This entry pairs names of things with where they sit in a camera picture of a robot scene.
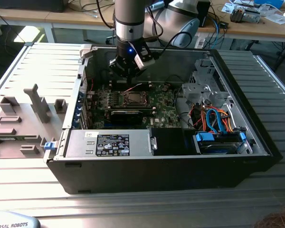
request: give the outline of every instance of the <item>brown hair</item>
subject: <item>brown hair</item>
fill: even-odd
[[[285,209],[280,213],[271,213],[258,221],[254,228],[285,228]]]

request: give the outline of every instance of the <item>motherboard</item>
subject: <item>motherboard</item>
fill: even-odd
[[[131,91],[103,85],[92,96],[92,129],[181,127],[174,96],[175,88],[164,84],[152,85],[147,90],[138,86]]]

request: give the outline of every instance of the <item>warning label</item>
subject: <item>warning label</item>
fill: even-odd
[[[97,136],[96,156],[129,156],[128,134],[99,134]]]

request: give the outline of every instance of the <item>sticker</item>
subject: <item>sticker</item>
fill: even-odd
[[[96,138],[99,132],[85,132],[85,138]]]
[[[96,156],[130,156],[128,134],[98,134]]]

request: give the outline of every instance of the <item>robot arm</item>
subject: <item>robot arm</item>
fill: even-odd
[[[144,33],[155,36],[153,20],[145,15],[145,8],[155,1],[115,0],[117,54],[116,58],[110,61],[110,68],[117,75],[127,78],[129,84],[133,77],[139,76],[148,66],[155,63],[154,56],[155,59],[159,57],[158,53],[149,50],[143,38]],[[165,31],[164,41],[169,42],[180,31],[189,32],[194,36],[199,25],[199,20],[195,18],[197,2],[197,0],[174,0],[164,13],[155,12],[156,15],[160,14],[158,22],[164,25],[162,26]],[[185,37],[185,34],[176,37],[173,39],[173,45],[183,47],[183,44],[186,44]]]
[[[155,0],[115,1],[117,54],[110,61],[110,68],[119,76],[126,77],[129,84],[132,77],[140,75],[147,66],[155,63],[143,39],[145,8],[154,2]]]

